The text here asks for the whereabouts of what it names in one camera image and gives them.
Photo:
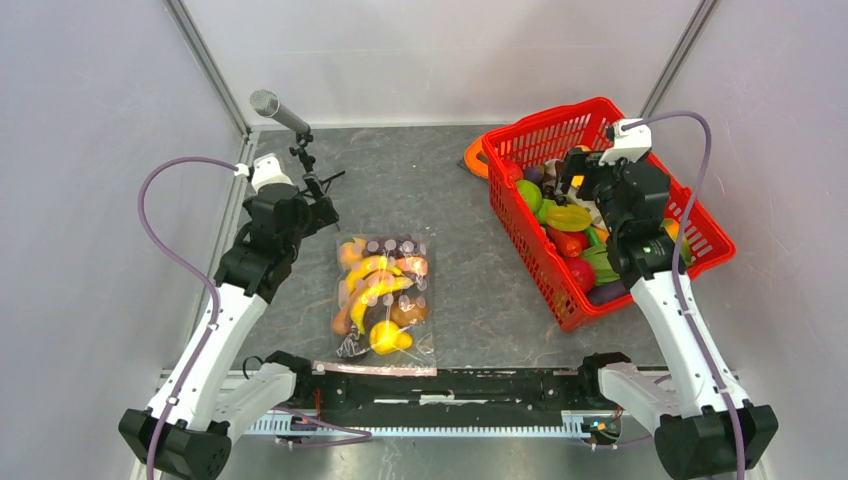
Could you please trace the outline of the orange fruit with leaf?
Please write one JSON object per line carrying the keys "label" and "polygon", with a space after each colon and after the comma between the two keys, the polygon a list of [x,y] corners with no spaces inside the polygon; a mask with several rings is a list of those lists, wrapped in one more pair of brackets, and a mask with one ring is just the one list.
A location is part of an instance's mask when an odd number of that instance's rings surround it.
{"label": "orange fruit with leaf", "polygon": [[341,243],[337,248],[337,261],[343,271],[354,268],[364,258],[367,250],[365,239],[354,237]]}

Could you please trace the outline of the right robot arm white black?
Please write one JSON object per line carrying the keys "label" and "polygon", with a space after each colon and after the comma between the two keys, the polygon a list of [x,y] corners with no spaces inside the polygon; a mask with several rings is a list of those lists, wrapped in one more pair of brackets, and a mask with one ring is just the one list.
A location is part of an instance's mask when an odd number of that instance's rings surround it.
{"label": "right robot arm white black", "polygon": [[591,408],[612,401],[629,412],[652,435],[673,479],[743,478],[779,423],[771,406],[750,400],[710,338],[680,253],[683,236],[662,225],[669,175],[645,156],[607,160],[572,148],[558,178],[568,186],[577,175],[584,178],[577,196],[599,209],[610,263],[648,320],[674,386],[663,389],[622,354],[598,354],[580,369],[580,400]]}

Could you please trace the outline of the dark red grape bunch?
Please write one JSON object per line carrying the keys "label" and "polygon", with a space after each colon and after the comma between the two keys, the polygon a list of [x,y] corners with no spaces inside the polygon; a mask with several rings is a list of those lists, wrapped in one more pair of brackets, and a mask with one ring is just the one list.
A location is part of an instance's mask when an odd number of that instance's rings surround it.
{"label": "dark red grape bunch", "polygon": [[382,236],[368,239],[365,243],[363,256],[380,255],[395,259],[407,257],[426,257],[428,245],[413,235]]}

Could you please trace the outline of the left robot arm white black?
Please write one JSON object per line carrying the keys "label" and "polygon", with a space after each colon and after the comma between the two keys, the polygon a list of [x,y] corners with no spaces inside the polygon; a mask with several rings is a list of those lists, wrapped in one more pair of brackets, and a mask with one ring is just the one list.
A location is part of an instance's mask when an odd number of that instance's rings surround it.
{"label": "left robot arm white black", "polygon": [[271,360],[223,395],[220,390],[247,334],[288,278],[300,243],[336,223],[321,189],[265,183],[244,202],[250,217],[222,256],[214,277],[202,279],[209,298],[200,324],[162,387],[141,410],[127,410],[119,432],[146,476],[215,479],[232,447],[272,407],[306,405],[313,379]]}

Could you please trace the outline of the yellow bell pepper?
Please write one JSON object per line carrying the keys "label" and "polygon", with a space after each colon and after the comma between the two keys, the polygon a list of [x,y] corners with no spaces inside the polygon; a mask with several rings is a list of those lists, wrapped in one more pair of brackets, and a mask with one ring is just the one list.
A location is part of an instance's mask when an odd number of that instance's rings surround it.
{"label": "yellow bell pepper", "polygon": [[388,355],[406,350],[413,344],[413,337],[392,321],[381,321],[369,332],[369,344],[378,355]]}

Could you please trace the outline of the clear zip top bag pink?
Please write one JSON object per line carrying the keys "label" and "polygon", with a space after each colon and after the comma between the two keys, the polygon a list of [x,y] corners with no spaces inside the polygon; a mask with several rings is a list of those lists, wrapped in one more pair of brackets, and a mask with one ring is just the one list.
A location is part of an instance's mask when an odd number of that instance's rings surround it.
{"label": "clear zip top bag pink", "polygon": [[[343,271],[336,258],[339,275],[332,290],[334,310],[329,324],[331,344],[328,353],[313,361],[315,371],[319,373],[333,372],[393,377],[431,377],[437,374],[436,345],[431,319],[435,309],[435,257],[431,242],[418,233],[342,234],[337,238],[336,255],[338,246],[354,237],[367,241],[375,237],[405,235],[416,236],[428,245],[428,253],[424,257],[429,264],[428,274],[424,277],[413,277],[413,285],[410,288],[385,295],[377,301],[375,306],[369,307],[364,317],[365,333],[352,332],[341,336],[331,331],[331,323],[344,302],[344,294],[340,291],[340,284],[350,271]],[[413,337],[412,346],[388,355],[376,354],[369,344],[371,328],[378,322],[391,321],[389,311],[394,303],[415,301],[418,298],[423,298],[429,307],[426,320],[416,325],[401,327]]]}

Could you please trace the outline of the papaya slice orange brown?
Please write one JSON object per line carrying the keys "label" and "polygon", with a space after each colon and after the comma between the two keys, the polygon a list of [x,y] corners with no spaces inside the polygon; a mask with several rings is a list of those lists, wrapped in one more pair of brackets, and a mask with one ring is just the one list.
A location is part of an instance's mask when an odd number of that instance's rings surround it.
{"label": "papaya slice orange brown", "polygon": [[[394,260],[403,273],[412,279],[412,285],[413,277],[424,277],[428,274],[429,264],[424,257],[407,257]],[[350,295],[350,290],[345,285],[345,279],[354,268],[347,273],[340,284],[340,291],[344,294],[344,302],[331,323],[331,331],[336,335],[345,336],[352,332],[356,332],[355,330],[351,330],[352,323],[350,322],[345,309],[345,304],[347,303]]]}

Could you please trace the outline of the yellow banana bunch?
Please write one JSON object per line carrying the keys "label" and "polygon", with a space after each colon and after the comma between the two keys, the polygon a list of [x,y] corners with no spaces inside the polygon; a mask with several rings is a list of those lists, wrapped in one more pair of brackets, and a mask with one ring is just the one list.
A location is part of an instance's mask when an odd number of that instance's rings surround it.
{"label": "yellow banana bunch", "polygon": [[345,309],[352,323],[351,330],[365,333],[366,310],[375,306],[384,295],[404,290],[412,286],[407,277],[391,257],[371,256],[362,260],[345,279],[350,295]]}

